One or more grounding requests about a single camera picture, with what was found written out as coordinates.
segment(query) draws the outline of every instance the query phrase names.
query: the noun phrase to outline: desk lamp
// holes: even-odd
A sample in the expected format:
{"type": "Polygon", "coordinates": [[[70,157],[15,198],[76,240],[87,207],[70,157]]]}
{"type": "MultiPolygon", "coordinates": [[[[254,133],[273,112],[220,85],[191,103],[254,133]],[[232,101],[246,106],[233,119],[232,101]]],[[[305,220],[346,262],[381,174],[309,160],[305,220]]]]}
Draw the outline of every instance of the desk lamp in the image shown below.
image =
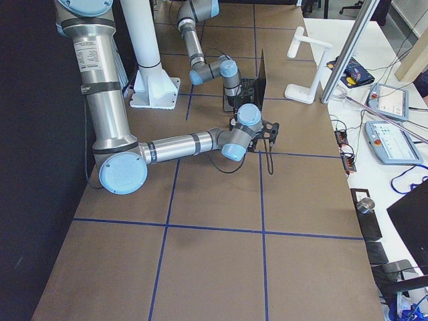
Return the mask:
{"type": "Polygon", "coordinates": [[[331,43],[306,37],[305,35],[303,35],[303,32],[304,32],[303,27],[297,27],[293,40],[290,44],[290,48],[288,50],[287,57],[289,58],[296,57],[297,51],[299,50],[300,42],[302,41],[313,43],[314,45],[321,45],[322,47],[324,47],[324,53],[322,54],[320,65],[316,70],[315,78],[310,88],[306,88],[295,84],[289,84],[286,88],[286,91],[284,92],[284,96],[292,100],[297,100],[298,102],[311,104],[314,102],[314,99],[315,99],[315,92],[318,87],[318,83],[320,82],[322,70],[327,62],[328,52],[330,51],[333,45],[331,43]]]}

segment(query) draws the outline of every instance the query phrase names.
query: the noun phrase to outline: black panel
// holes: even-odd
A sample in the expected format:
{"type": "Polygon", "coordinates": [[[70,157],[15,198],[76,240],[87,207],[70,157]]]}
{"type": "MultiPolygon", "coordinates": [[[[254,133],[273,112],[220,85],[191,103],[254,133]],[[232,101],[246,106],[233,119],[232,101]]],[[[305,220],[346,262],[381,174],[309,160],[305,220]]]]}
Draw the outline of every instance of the black panel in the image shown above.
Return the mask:
{"type": "Polygon", "coordinates": [[[428,181],[388,208],[395,229],[424,274],[428,274],[428,181]]]}
{"type": "Polygon", "coordinates": [[[86,186],[84,99],[54,2],[0,1],[0,12],[0,320],[29,320],[86,186]]]}

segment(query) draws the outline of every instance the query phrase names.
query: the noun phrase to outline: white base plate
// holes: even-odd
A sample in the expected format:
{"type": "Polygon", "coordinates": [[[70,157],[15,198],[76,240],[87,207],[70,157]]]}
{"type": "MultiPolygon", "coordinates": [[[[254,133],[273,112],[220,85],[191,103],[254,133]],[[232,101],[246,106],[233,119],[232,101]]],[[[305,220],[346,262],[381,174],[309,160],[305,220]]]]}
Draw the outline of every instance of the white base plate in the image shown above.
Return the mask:
{"type": "Polygon", "coordinates": [[[310,95],[310,88],[294,84],[287,86],[284,96],[305,104],[311,104],[315,100],[315,95],[310,95]]]}
{"type": "Polygon", "coordinates": [[[137,75],[134,85],[134,94],[130,100],[130,106],[134,108],[152,108],[152,109],[174,109],[177,102],[180,78],[169,77],[175,88],[176,92],[167,92],[161,99],[156,100],[155,104],[150,105],[149,93],[144,89],[141,77],[137,75]]]}

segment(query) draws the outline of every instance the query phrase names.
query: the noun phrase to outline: metal pole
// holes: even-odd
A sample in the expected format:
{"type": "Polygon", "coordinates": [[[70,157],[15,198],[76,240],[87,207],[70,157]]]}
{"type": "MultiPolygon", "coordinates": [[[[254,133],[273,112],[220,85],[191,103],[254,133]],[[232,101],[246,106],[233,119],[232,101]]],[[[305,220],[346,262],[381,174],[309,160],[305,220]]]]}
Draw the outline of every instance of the metal pole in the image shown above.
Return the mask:
{"type": "Polygon", "coordinates": [[[375,9],[379,3],[379,0],[365,0],[362,4],[360,13],[354,22],[354,26],[349,33],[348,39],[346,40],[342,51],[337,59],[334,70],[327,81],[324,92],[321,95],[321,102],[327,104],[330,97],[335,89],[340,77],[342,77],[343,71],[349,62],[349,59],[354,52],[354,49],[364,32],[367,23],[370,21],[375,9]]]}

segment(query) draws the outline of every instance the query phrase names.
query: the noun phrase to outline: metal cylinder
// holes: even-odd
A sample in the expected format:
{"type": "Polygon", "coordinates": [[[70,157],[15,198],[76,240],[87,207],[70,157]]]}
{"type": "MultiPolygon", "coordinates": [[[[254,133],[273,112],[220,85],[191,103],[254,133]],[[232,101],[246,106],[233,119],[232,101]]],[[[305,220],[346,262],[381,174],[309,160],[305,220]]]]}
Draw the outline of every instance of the metal cylinder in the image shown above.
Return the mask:
{"type": "Polygon", "coordinates": [[[214,140],[215,136],[210,132],[198,132],[152,142],[142,142],[140,143],[140,151],[146,160],[146,164],[156,164],[218,149],[214,140]]]}
{"type": "Polygon", "coordinates": [[[354,26],[352,27],[352,30],[349,33],[348,39],[346,40],[343,49],[337,59],[336,65],[334,66],[334,70],[327,81],[324,92],[321,95],[321,102],[323,104],[327,104],[330,100],[330,97],[333,94],[333,90],[339,82],[340,77],[342,77],[343,71],[345,70],[346,65],[348,64],[349,59],[367,26],[367,23],[370,21],[370,18],[375,12],[378,3],[379,0],[365,0],[362,4],[361,10],[354,22],[354,26]]]}
{"type": "Polygon", "coordinates": [[[374,207],[375,202],[369,197],[363,198],[356,204],[356,209],[361,214],[370,213],[374,209],[374,207]]]}
{"type": "Polygon", "coordinates": [[[199,43],[199,38],[195,29],[195,22],[190,19],[183,20],[182,23],[179,24],[179,29],[181,37],[186,44],[190,65],[193,67],[193,65],[198,62],[205,63],[201,44],[199,43]]]}
{"type": "MultiPolygon", "coordinates": [[[[119,83],[112,51],[111,38],[116,31],[113,21],[75,18],[62,21],[62,27],[73,40],[83,85],[119,83]]],[[[87,95],[96,133],[94,153],[115,152],[117,148],[123,151],[137,142],[130,133],[122,90],[120,84],[118,86],[87,95]]]]}

